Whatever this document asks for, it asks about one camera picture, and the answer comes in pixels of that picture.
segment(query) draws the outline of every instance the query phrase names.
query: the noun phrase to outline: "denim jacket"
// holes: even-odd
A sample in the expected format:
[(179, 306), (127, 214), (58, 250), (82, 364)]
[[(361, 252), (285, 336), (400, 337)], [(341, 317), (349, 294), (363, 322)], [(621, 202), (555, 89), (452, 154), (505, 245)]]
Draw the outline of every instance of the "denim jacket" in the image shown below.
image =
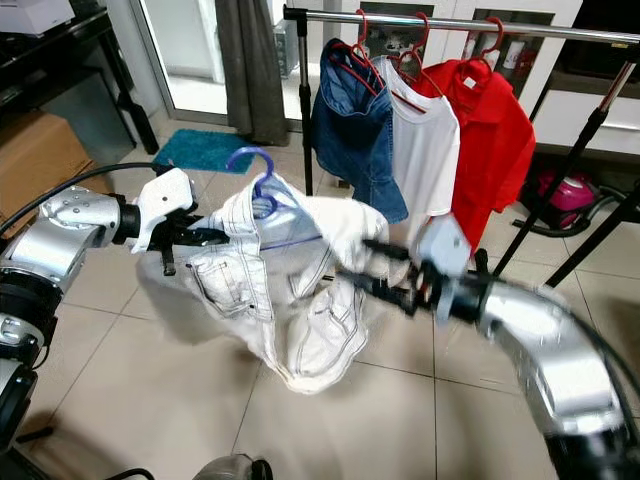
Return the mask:
[(384, 241), (387, 222), (352, 199), (306, 197), (275, 174), (262, 189), (279, 208), (256, 220), (255, 181), (194, 225), (222, 229), (230, 242), (199, 248), (177, 266), (214, 320), (291, 390), (316, 393), (342, 377), (368, 338), (364, 293), (322, 277), (340, 265), (387, 278), (388, 263), (362, 245)]

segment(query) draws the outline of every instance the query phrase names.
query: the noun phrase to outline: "red shirt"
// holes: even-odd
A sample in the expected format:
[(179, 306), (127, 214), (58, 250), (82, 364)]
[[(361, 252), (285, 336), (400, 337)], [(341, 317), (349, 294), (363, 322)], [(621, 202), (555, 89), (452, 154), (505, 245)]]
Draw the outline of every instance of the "red shirt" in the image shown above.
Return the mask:
[[(536, 144), (533, 126), (511, 85), (480, 60), (449, 60), (423, 71), (460, 123), (451, 209), (475, 250), (491, 210), (501, 212), (518, 198)], [(426, 97), (440, 95), (423, 75), (413, 88)]]

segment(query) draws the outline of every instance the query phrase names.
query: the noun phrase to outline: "tile floor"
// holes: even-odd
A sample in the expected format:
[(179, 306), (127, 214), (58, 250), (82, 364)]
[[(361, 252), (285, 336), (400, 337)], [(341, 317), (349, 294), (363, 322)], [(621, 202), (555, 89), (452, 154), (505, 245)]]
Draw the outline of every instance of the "tile floor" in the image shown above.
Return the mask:
[[(216, 127), (168, 121), (162, 142), (177, 128)], [(270, 150), (277, 171), (302, 187), (300, 135)], [(124, 161), (150, 159), (136, 150)], [(201, 211), (261, 170), (256, 162), (246, 177), (190, 172)], [(345, 195), (319, 168), (314, 173), (317, 193)], [(129, 196), (149, 178), (114, 174)], [(515, 234), (510, 220), (522, 216), (516, 206), (491, 218), (482, 244), (492, 265)], [(530, 235), (505, 276), (543, 283), (585, 235)], [(558, 288), (635, 368), (639, 241), (640, 226), (623, 224)], [(279, 480), (555, 478), (506, 356), (470, 328), (435, 329), (428, 314), (407, 319), (389, 309), (338, 385), (301, 396), (233, 339), (190, 345), (172, 335), (140, 288), (137, 260), (122, 247), (92, 252), (59, 309), (23, 430), (55, 426), (31, 453), (60, 478), (144, 466), (158, 479), (189, 480), (231, 452), (266, 457)], [(640, 417), (640, 403), (633, 408)]]

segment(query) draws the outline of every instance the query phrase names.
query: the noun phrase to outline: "pink vacuum cleaner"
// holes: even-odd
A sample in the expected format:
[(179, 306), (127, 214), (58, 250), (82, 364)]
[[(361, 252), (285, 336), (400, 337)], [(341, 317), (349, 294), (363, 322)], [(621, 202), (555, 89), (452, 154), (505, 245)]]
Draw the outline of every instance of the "pink vacuum cleaner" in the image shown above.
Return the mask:
[[(529, 210), (538, 205), (553, 177), (554, 172), (547, 170), (530, 178), (520, 193), (522, 204)], [(626, 193), (613, 187), (595, 187), (585, 174), (572, 174), (565, 177), (540, 216), (548, 227), (536, 225), (531, 231), (547, 237), (577, 235), (589, 228), (595, 214), (605, 205), (626, 197)], [(520, 228), (524, 222), (515, 220), (513, 225)]]

